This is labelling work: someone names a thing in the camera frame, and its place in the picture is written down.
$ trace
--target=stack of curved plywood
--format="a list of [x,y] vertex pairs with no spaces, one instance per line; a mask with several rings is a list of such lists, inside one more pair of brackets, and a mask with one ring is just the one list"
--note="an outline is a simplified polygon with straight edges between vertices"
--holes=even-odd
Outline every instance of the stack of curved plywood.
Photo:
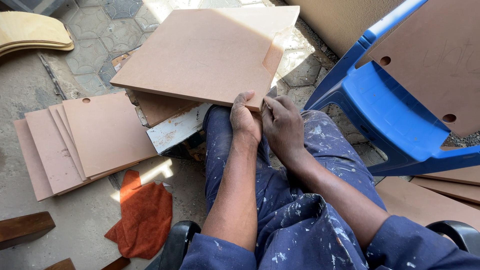
[[57,19],[28,12],[0,12],[0,56],[32,48],[72,50],[73,41]]

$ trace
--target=man's right hand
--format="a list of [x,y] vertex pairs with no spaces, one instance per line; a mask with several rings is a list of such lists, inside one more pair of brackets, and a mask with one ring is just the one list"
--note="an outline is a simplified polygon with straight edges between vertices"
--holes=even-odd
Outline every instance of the man's right hand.
[[264,97],[264,101],[262,122],[268,144],[282,164],[292,169],[308,154],[303,145],[303,119],[288,96]]

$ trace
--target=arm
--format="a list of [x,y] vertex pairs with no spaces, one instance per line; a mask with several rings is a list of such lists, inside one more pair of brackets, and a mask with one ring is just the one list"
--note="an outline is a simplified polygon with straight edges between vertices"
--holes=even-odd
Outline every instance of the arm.
[[263,126],[270,148],[289,173],[305,188],[322,195],[354,232],[362,250],[366,250],[385,220],[390,216],[365,195],[320,165],[303,145],[303,119],[287,96],[265,97]]
[[245,102],[253,91],[241,93],[232,107],[233,139],[218,193],[202,234],[254,251],[257,236],[255,170],[262,131],[260,115],[250,112]]

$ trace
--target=drilled hole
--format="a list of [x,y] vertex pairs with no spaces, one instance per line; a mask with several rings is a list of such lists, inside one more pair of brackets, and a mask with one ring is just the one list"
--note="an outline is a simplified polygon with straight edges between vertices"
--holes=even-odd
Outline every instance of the drilled hole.
[[454,114],[446,114],[442,117],[442,121],[447,124],[451,124],[456,121],[456,116]]
[[390,59],[390,57],[388,57],[388,56],[383,56],[383,57],[380,59],[380,64],[381,64],[382,66],[386,66],[386,65],[388,65],[391,61],[392,61],[392,59]]

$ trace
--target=man's left hand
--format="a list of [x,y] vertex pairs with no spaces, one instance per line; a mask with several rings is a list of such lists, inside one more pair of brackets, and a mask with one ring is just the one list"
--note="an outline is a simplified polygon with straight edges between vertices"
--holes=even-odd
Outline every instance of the man's left hand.
[[233,102],[230,122],[232,123],[233,136],[254,139],[259,144],[262,139],[262,115],[250,111],[245,107],[247,100],[255,95],[254,90],[240,93]]

